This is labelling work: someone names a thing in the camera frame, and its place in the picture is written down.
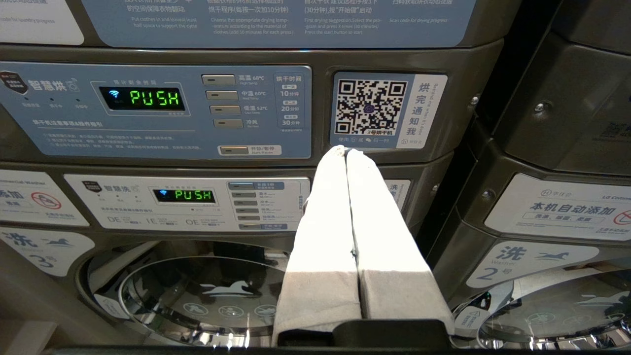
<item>qr code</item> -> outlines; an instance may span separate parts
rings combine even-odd
[[[335,133],[394,136],[407,86],[407,81],[340,80]]]

